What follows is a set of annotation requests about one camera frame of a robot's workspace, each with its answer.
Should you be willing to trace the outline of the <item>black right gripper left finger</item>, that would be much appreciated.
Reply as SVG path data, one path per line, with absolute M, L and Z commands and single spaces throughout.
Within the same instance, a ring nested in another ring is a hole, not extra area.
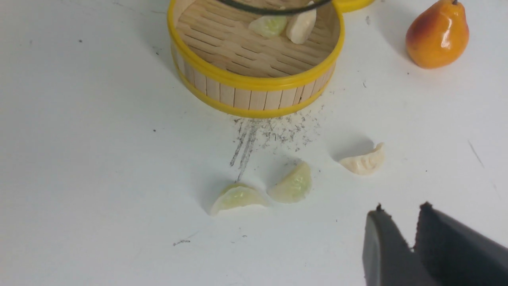
M 367 213 L 362 263 L 368 286 L 439 286 L 441 258 L 437 238 L 441 212 L 430 203 L 420 207 L 417 236 L 410 247 L 392 216 L 379 203 Z

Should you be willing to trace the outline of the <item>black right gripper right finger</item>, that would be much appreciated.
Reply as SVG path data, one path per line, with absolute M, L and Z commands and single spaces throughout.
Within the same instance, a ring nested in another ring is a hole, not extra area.
M 430 203 L 420 206 L 414 252 L 439 286 L 506 286 L 508 250 Z

